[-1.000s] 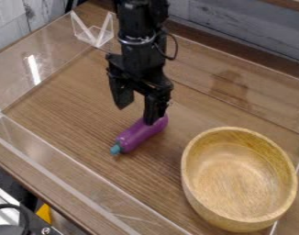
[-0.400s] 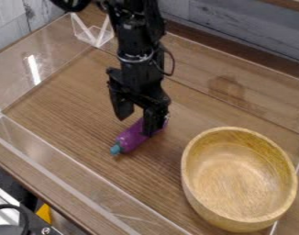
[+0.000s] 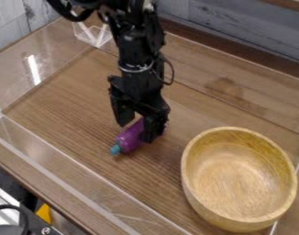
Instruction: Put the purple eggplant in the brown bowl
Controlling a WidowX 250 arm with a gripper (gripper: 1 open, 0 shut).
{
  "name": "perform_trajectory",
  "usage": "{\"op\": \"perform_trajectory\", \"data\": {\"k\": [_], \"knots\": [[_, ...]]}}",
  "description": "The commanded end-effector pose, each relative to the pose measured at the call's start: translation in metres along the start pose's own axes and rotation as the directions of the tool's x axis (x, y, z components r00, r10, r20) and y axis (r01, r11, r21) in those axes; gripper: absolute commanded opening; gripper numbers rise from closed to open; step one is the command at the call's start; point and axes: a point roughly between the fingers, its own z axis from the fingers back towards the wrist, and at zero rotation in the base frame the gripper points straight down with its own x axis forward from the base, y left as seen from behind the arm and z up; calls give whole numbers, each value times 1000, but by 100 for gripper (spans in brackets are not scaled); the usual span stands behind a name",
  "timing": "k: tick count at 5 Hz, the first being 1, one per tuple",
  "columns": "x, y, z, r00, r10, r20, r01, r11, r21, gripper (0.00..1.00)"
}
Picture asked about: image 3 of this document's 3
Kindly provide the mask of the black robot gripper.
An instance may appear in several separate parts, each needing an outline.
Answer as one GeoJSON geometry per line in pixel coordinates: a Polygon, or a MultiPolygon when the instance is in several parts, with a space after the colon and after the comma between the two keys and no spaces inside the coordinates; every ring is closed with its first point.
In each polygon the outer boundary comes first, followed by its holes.
{"type": "Polygon", "coordinates": [[[163,98],[161,89],[171,82],[164,78],[164,61],[148,63],[119,63],[120,76],[111,75],[109,95],[116,123],[124,127],[135,118],[143,116],[141,141],[152,143],[167,127],[171,108],[163,98]]]}

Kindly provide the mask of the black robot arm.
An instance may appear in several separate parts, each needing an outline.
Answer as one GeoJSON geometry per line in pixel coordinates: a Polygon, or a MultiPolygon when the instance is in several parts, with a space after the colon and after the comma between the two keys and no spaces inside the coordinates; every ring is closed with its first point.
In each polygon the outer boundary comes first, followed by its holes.
{"type": "Polygon", "coordinates": [[[119,76],[109,76],[109,95],[116,122],[125,126],[143,117],[141,141],[163,134],[171,108],[161,96],[173,79],[164,76],[171,64],[161,53],[165,32],[160,26],[156,0],[47,0],[59,15],[83,22],[93,14],[109,26],[119,50],[119,76]]]}

